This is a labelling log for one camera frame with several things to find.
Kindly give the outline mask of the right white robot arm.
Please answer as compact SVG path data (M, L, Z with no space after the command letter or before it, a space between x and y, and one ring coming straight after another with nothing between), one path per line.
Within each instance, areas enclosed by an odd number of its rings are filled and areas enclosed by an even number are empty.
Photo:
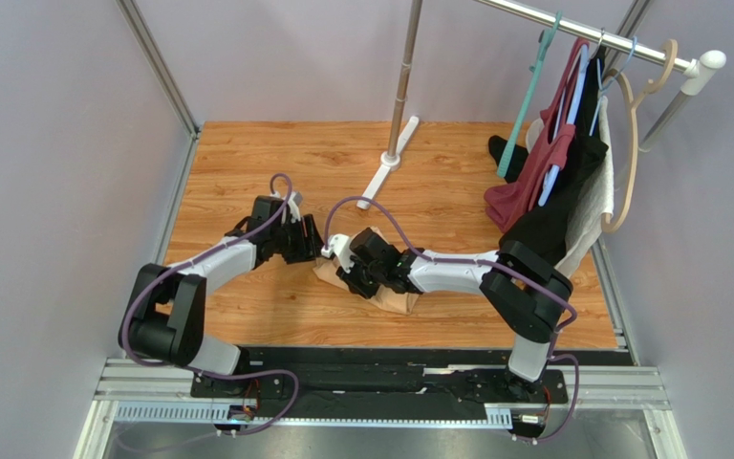
M365 229L354 237L332 236L321 254L337 262L335 274L347 289L365 299L382 289L400 295L484 297L515 335L508 372L528 383L541 379L560 319L571 309L571 281L516 241L476 254L400 251Z

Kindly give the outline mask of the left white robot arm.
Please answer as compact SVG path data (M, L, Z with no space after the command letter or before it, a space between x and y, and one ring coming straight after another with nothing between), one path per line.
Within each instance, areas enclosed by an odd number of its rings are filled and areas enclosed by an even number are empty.
M274 256L287 264L314 261L322 241L302 197L259 196L252 214L214 246L170 266L143 266L136 277L118 342L143 364L162 364L209 377L240 378L248 356L205 333L207 298Z

